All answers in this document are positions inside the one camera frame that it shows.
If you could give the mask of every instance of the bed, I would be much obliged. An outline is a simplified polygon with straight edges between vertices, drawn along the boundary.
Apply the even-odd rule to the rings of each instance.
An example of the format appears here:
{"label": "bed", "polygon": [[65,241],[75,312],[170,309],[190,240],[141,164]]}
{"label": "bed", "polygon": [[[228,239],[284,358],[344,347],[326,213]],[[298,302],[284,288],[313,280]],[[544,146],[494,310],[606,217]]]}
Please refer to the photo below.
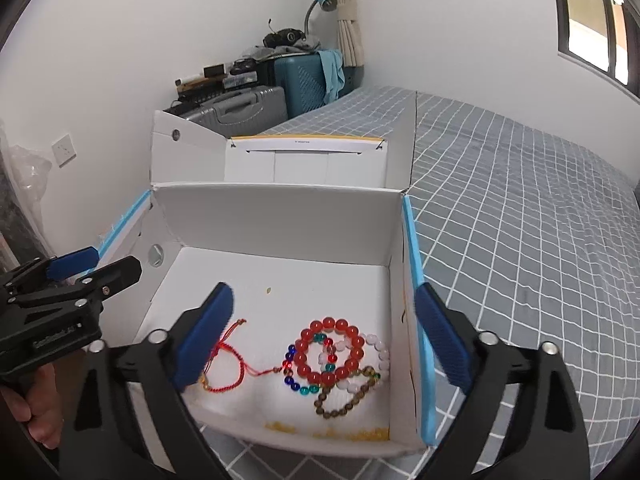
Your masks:
{"label": "bed", "polygon": [[[385,137],[413,92],[360,89],[265,134]],[[640,418],[640,210],[634,185],[589,150],[491,111],[419,93],[412,203],[426,279],[480,330],[562,349],[588,432],[591,475]],[[436,364],[437,437],[463,396]],[[507,390],[477,470],[494,462],[516,397]],[[204,429],[242,478],[412,478],[428,460],[283,455]]]}

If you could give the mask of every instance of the light blue cloth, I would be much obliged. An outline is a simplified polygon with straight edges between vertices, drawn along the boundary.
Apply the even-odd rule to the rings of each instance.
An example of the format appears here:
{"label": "light blue cloth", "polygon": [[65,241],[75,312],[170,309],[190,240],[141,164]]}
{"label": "light blue cloth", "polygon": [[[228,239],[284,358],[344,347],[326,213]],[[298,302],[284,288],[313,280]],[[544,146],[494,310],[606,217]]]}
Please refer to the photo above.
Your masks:
{"label": "light blue cloth", "polygon": [[324,104],[333,103],[338,98],[338,92],[344,88],[344,71],[342,70],[342,53],[339,50],[318,50],[324,81],[326,82],[326,94]]}

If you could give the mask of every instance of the braided red cord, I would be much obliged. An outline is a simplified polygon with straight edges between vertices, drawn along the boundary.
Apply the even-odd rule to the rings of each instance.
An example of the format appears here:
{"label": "braided red cord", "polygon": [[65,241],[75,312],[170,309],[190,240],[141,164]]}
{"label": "braided red cord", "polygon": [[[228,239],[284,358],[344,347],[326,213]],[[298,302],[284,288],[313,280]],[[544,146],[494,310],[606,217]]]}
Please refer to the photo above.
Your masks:
{"label": "braided red cord", "polygon": [[[207,365],[205,366],[204,371],[202,373],[202,386],[204,387],[205,390],[207,390],[212,394],[221,394],[224,392],[229,392],[234,388],[237,388],[240,384],[242,384],[242,381],[244,380],[245,371],[246,373],[251,375],[251,377],[259,377],[261,375],[266,375],[266,374],[277,374],[279,371],[282,370],[282,367],[273,367],[273,368],[269,368],[268,370],[263,370],[260,372],[255,368],[249,366],[244,361],[244,358],[242,358],[242,356],[238,353],[238,351],[236,351],[235,348],[225,343],[225,341],[229,338],[229,336],[231,336],[233,331],[244,323],[246,323],[245,319],[238,319],[235,323],[233,323],[233,325],[229,327],[228,330],[226,330],[225,334],[222,336],[222,338],[220,338],[220,341],[218,341],[216,345],[211,349],[211,352],[209,354],[209,360],[207,361]],[[213,362],[213,359],[215,359],[215,357],[218,355],[220,350],[229,352],[230,354],[233,354],[236,359],[238,359],[238,363],[240,364],[240,374],[238,375],[238,380],[235,383],[230,384],[229,386],[223,386],[222,388],[212,388],[211,386],[209,386],[209,381],[207,380],[207,372],[211,367],[211,363]]]}

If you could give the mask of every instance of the power outlet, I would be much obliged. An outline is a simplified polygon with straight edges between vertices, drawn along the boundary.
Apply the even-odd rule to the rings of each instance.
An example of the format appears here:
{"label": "power outlet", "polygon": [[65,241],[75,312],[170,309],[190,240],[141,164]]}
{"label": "power outlet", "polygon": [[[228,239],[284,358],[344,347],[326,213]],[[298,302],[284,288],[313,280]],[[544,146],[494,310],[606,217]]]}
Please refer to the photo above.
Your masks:
{"label": "power outlet", "polygon": [[62,139],[54,143],[51,149],[53,150],[53,155],[56,157],[59,168],[62,168],[66,163],[76,158],[76,150],[71,143],[71,136],[69,136],[69,134],[66,134]]}

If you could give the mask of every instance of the beige curtain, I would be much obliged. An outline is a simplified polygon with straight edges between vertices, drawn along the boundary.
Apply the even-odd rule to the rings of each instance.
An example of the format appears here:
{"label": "beige curtain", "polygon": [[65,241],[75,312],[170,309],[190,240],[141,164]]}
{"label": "beige curtain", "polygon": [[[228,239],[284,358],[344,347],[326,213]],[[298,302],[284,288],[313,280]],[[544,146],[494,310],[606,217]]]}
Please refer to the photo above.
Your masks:
{"label": "beige curtain", "polygon": [[338,0],[338,47],[345,66],[364,65],[356,0]]}

